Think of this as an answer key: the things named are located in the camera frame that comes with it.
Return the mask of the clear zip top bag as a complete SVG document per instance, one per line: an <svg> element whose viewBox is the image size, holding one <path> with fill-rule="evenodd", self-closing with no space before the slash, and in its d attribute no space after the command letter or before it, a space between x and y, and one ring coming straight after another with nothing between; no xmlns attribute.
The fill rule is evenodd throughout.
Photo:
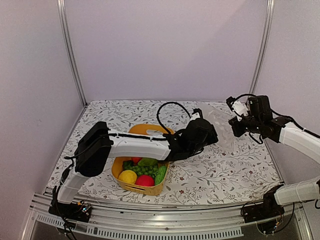
<svg viewBox="0 0 320 240"><path fill-rule="evenodd" d="M221 105L201 102L197 104L197 107L202 110L203 118L213 124L218 138L216 145L227 152L233 152L236 146L236 137L228 123L233 116L225 112Z"/></svg>

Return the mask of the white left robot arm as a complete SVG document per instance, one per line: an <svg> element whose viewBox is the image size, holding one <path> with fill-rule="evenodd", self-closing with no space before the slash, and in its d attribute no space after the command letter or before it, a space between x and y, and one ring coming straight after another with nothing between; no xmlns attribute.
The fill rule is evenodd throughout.
<svg viewBox="0 0 320 240"><path fill-rule="evenodd" d="M55 209L63 216L74 213L71 203L82 185L102 173L108 158L141 157L158 161L186 160L204 147L218 142L218 134L210 122L197 118L176 133L150 136L111 131L106 122L97 122L79 141L67 159L71 164L63 172L55 192Z"/></svg>

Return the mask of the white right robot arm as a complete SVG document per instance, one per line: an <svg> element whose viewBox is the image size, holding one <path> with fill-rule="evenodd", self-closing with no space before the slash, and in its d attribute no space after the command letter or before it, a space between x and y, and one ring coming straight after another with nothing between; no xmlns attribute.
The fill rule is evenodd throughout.
<svg viewBox="0 0 320 240"><path fill-rule="evenodd" d="M289 118L278 116L272 120L260 121L253 116L233 117L228 121L235 137L244 133L255 133L263 139L291 147L315 162L320 162L320 139L298 128ZM273 196L259 206L262 218L269 218L278 210L278 205L308 202L320 199L320 177L276 189Z"/></svg>

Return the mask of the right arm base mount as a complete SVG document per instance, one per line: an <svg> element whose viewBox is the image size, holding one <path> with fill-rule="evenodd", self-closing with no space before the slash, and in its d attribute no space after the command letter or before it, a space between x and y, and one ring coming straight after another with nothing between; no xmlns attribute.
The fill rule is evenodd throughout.
<svg viewBox="0 0 320 240"><path fill-rule="evenodd" d="M259 223L257 225L258 230L264 235L276 232L284 220L284 213L284 208L277 204L273 193L264 194L262 203L245 203L240 210L245 223L275 218L271 222Z"/></svg>

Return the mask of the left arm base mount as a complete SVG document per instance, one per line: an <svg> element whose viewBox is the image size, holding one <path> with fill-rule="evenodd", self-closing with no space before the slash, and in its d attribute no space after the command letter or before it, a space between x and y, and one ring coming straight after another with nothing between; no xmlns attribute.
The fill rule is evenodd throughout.
<svg viewBox="0 0 320 240"><path fill-rule="evenodd" d="M65 220L88 223L92 214L92 205L90 203L85 203L83 200L77 203L72 202L68 204L58 202L59 190L60 186L55 186L52 190L52 200L48 213Z"/></svg>

